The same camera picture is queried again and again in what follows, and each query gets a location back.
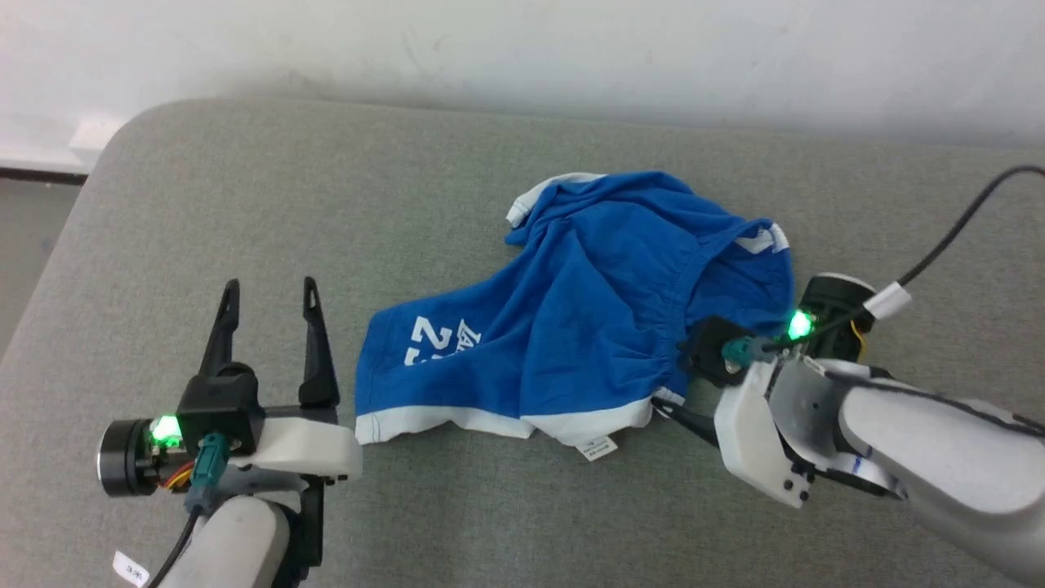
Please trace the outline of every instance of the gray cushion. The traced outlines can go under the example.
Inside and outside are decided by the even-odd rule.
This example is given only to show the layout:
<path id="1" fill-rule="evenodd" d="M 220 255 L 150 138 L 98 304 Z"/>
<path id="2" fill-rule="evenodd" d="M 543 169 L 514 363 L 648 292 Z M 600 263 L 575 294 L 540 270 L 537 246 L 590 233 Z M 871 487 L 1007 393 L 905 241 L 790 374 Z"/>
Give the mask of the gray cushion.
<path id="1" fill-rule="evenodd" d="M 1028 161 L 1045 152 L 303 101 L 152 110 L 102 155 L 0 363 L 0 584 L 120 586 L 116 549 L 162 562 L 180 500 L 107 498 L 95 450 L 114 419 L 175 408 L 230 277 L 236 358 L 263 404 L 283 404 L 302 374 L 301 278 L 316 276 L 350 424 L 370 316 L 505 265 L 504 214 L 549 175 L 664 169 L 780 221 L 799 283 L 833 269 L 882 284 Z M 1045 417 L 1043 191 L 1005 186 L 875 329 L 869 359 Z M 306 585 L 1008 585 L 901 503 L 821 480 L 793 511 L 670 422 L 618 441 L 593 464 L 544 437 L 452 426 L 367 447 L 365 478 L 327 495 L 326 562 Z"/>

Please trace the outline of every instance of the clothing tag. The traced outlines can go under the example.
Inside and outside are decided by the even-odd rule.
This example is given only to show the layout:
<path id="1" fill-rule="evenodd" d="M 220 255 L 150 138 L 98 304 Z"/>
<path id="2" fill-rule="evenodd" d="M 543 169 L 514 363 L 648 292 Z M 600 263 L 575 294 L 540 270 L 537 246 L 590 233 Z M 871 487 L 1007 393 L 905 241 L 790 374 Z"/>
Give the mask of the clothing tag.
<path id="1" fill-rule="evenodd" d="M 113 556 L 113 569 L 116 574 L 126 580 L 131 584 L 134 584 L 138 588 L 141 588 L 148 582 L 148 570 L 136 564 L 134 560 L 124 556 L 123 554 L 116 551 Z"/>
<path id="2" fill-rule="evenodd" d="M 617 444 L 607 436 L 577 446 L 577 451 L 583 453 L 588 462 L 595 462 L 603 455 L 617 451 Z"/>

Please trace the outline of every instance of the blue shorts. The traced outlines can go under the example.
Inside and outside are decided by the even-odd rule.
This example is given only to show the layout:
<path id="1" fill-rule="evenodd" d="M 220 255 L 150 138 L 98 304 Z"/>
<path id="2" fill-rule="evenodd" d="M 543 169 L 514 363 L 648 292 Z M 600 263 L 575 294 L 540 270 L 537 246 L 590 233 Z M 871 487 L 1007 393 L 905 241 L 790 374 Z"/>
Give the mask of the blue shorts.
<path id="1" fill-rule="evenodd" d="M 520 195 L 522 248 L 474 285 L 374 315 L 356 368 L 356 438 L 452 421 L 577 446 L 682 402 L 676 346 L 711 315 L 779 333 L 794 298 L 772 220 L 744 220 L 649 171 L 552 178 Z"/>

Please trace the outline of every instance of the green led light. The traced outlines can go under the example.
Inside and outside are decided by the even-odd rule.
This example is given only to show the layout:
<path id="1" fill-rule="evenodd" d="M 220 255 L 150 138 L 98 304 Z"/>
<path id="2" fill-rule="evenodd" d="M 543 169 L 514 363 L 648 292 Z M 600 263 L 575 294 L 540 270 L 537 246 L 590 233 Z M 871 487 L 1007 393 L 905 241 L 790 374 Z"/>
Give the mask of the green led light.
<path id="1" fill-rule="evenodd" d="M 177 447 L 182 443 L 182 428 L 173 415 L 164 415 L 153 423 L 153 441 L 163 447 Z"/>
<path id="2" fill-rule="evenodd" d="M 789 339 L 797 339 L 798 337 L 805 337 L 813 332 L 813 315 L 809 313 L 804 313 L 802 311 L 795 311 L 794 316 L 791 317 L 791 324 L 787 327 L 787 336 Z"/>

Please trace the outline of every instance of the floor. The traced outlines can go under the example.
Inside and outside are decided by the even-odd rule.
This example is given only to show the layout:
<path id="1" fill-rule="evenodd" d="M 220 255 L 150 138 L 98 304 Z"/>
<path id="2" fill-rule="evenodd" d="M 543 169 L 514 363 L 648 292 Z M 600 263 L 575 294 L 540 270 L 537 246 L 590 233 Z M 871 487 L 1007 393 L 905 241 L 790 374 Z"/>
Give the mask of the floor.
<path id="1" fill-rule="evenodd" d="M 79 186 L 0 179 L 0 356 L 77 193 Z"/>

